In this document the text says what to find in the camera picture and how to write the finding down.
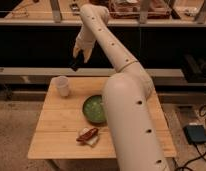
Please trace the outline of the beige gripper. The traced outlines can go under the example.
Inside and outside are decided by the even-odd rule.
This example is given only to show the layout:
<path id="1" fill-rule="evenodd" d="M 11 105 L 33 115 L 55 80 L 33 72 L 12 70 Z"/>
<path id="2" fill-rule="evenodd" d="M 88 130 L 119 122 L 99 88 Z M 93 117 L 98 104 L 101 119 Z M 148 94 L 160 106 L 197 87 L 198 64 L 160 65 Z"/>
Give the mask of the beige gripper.
<path id="1" fill-rule="evenodd" d="M 94 48 L 96 39 L 92 32 L 86 28 L 81 28 L 79 34 L 76 37 L 76 43 L 73 48 L 73 57 L 77 58 L 79 52 L 84 50 L 84 62 L 87 63 L 91 57 L 92 50 Z"/>

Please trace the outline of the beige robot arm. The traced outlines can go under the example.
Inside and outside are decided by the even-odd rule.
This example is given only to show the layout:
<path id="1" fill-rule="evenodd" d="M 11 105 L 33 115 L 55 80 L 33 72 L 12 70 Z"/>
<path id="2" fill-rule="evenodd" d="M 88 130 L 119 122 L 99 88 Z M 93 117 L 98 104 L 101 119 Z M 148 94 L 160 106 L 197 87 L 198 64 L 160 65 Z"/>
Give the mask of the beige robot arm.
<path id="1" fill-rule="evenodd" d="M 85 4 L 73 54 L 91 56 L 99 44 L 116 73 L 102 91 L 103 107 L 120 171 L 170 171 L 156 136 L 147 99 L 154 84 L 139 61 L 107 28 L 108 9 Z"/>

